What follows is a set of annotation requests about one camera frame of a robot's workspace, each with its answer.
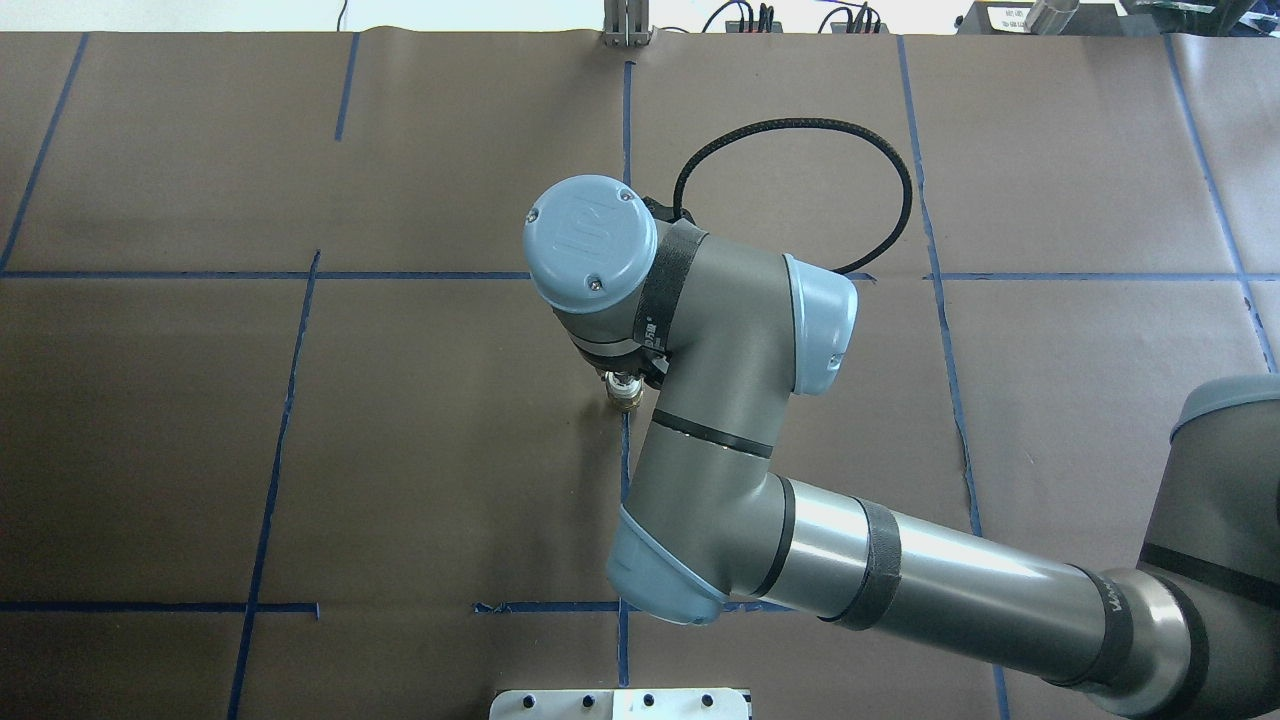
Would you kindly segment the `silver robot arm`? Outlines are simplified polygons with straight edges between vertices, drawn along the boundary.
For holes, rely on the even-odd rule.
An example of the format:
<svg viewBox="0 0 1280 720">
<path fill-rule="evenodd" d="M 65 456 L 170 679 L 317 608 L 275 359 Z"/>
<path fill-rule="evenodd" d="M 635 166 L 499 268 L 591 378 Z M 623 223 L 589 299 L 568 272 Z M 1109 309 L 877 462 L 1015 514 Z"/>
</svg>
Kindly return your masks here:
<svg viewBox="0 0 1280 720">
<path fill-rule="evenodd" d="M 1215 275 L 938 274 L 861 286 L 832 398 L 790 413 L 781 471 L 1093 570 L 1129 568 L 1169 432 L 1206 380 L 1260 373 Z M 620 679 L 733 685 L 759 719 L 1101 719 L 1083 696 L 883 632 L 737 605 L 707 629 L 635 610 Z"/>
</svg>

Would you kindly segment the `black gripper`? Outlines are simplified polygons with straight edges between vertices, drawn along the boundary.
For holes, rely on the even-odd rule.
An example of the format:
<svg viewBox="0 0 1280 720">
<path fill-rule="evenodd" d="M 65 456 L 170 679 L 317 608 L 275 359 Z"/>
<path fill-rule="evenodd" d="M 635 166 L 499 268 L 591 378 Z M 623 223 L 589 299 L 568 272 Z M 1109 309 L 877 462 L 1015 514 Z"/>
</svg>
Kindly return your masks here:
<svg viewBox="0 0 1280 720">
<path fill-rule="evenodd" d="M 599 373 L 613 372 L 639 378 L 653 389 L 660 389 L 664 384 L 669 369 L 668 357 L 634 340 L 598 343 L 573 334 L 572 343 Z"/>
</svg>

